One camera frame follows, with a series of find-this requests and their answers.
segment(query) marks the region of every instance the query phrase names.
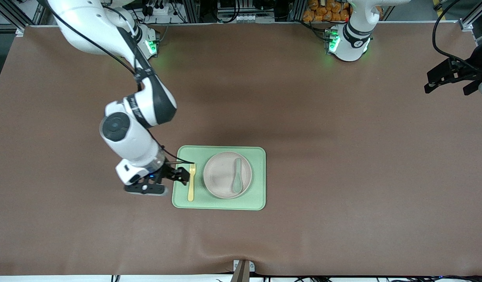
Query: plate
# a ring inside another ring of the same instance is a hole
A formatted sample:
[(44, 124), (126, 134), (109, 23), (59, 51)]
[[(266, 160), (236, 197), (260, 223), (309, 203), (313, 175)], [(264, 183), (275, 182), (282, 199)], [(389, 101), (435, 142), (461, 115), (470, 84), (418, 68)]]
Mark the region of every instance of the plate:
[[(234, 193), (232, 184), (236, 176), (236, 159), (241, 159), (241, 182), (243, 189)], [(221, 152), (211, 157), (205, 165), (203, 180), (208, 191), (221, 199), (241, 196), (252, 182), (252, 167), (248, 160), (237, 152)]]

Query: fork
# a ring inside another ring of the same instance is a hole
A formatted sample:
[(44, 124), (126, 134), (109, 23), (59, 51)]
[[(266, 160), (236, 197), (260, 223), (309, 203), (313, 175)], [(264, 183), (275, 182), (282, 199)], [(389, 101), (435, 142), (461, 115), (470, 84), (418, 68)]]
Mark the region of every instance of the fork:
[(187, 194), (187, 200), (192, 202), (194, 201), (194, 175), (196, 175), (196, 164), (190, 164), (189, 174), (189, 193)]

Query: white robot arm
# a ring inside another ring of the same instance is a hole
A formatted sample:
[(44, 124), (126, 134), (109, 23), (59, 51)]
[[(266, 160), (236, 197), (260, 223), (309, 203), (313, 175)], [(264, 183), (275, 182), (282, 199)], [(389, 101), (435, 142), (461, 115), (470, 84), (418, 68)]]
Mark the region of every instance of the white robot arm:
[(330, 53), (339, 59), (352, 62), (356, 61), (366, 52), (370, 35), (379, 22), (379, 5), (400, 5), (410, 0), (347, 0), (352, 6), (352, 15), (345, 25), (337, 25), (336, 44), (330, 48)]
[[(142, 28), (124, 9), (116, 8), (119, 13), (111, 11), (99, 0), (48, 0), (48, 4), (71, 45), (83, 52), (104, 54), (74, 29), (108, 52), (126, 58), (135, 69), (137, 84), (144, 86), (141, 91), (109, 103), (100, 125), (101, 137), (122, 158), (116, 166), (121, 181), (132, 185), (162, 169), (166, 166), (164, 152), (147, 129), (170, 121), (177, 105), (148, 63), (143, 52), (146, 47), (138, 45), (144, 33)], [(165, 170), (169, 173), (172, 168), (167, 166)], [(186, 183), (187, 175), (178, 180)]]

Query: brown table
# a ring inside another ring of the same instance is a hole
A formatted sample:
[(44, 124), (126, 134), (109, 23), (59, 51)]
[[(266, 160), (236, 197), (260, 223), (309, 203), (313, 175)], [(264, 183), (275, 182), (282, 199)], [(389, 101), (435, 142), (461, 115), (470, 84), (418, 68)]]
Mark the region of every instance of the brown table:
[[(29, 27), (0, 77), (0, 275), (482, 275), (482, 95), (424, 94), (432, 24), (380, 24), (340, 62), (301, 25), (170, 27), (152, 59), (178, 101), (152, 129), (183, 145), (261, 146), (267, 204), (188, 210), (130, 195), (98, 134), (135, 91), (108, 56)], [(440, 47), (468, 57), (443, 23)]]

